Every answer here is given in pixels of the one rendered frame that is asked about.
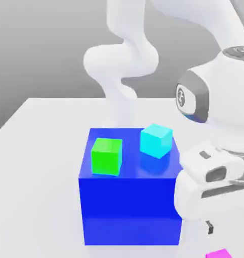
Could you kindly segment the small magenta cube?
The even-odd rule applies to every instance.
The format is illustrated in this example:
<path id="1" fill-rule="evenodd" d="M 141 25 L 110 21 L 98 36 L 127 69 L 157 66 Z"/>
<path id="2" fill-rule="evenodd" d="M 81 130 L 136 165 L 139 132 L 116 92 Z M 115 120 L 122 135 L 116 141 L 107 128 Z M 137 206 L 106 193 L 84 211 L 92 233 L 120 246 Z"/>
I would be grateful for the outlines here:
<path id="1" fill-rule="evenodd" d="M 205 254 L 205 258 L 232 258 L 232 256 L 228 250 L 224 248 Z"/>

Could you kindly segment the large blue box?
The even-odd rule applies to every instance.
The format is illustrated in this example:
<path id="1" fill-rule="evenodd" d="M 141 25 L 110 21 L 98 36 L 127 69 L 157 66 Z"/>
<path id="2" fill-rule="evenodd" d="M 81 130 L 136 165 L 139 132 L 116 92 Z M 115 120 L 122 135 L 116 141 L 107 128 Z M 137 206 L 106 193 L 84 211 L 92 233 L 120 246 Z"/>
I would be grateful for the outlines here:
<path id="1" fill-rule="evenodd" d="M 85 245 L 178 245 L 182 219 L 174 206 L 179 151 L 163 158 L 140 151 L 139 128 L 92 128 L 78 184 Z M 97 138 L 121 139 L 118 176 L 92 174 L 91 150 Z"/>

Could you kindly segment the small cyan cube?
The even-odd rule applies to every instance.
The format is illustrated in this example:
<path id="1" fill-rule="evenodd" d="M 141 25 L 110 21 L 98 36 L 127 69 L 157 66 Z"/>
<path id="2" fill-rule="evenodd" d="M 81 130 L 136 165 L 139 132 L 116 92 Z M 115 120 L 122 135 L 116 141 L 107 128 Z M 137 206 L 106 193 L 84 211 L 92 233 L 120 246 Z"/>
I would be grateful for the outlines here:
<path id="1" fill-rule="evenodd" d="M 171 128 L 151 124 L 140 132 L 140 151 L 161 159 L 171 149 L 173 144 L 173 130 Z"/>

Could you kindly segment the small green cube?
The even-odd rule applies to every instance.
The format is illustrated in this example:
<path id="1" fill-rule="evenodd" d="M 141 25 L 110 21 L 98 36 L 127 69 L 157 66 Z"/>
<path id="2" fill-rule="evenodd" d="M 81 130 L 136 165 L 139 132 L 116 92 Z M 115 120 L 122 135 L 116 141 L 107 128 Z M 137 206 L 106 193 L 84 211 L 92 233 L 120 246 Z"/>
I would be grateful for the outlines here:
<path id="1" fill-rule="evenodd" d="M 118 176 L 123 160 L 121 139 L 97 138 L 91 149 L 92 173 Z"/>

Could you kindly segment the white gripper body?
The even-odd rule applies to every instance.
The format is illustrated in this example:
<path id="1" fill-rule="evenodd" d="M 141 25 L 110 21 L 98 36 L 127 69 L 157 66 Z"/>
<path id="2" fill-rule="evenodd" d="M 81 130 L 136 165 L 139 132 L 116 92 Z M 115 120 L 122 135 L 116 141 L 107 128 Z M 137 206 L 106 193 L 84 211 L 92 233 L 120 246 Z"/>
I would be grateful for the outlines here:
<path id="1" fill-rule="evenodd" d="M 176 179 L 175 208 L 186 220 L 213 220 L 227 212 L 244 210 L 244 182 L 199 183 L 182 170 Z"/>

